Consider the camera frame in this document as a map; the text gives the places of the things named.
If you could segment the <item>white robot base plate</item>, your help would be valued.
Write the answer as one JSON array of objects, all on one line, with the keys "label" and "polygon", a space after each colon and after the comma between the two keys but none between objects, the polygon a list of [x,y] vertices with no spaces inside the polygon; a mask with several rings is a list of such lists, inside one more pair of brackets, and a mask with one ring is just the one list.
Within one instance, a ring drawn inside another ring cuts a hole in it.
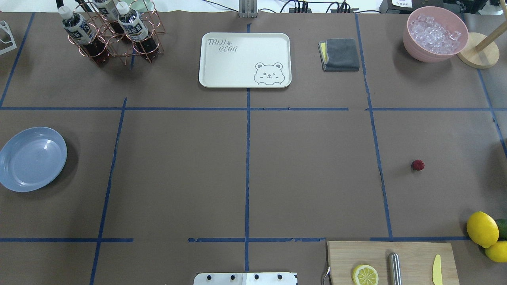
[{"label": "white robot base plate", "polygon": [[197,274],[194,285],[297,285],[292,272],[229,272]]}]

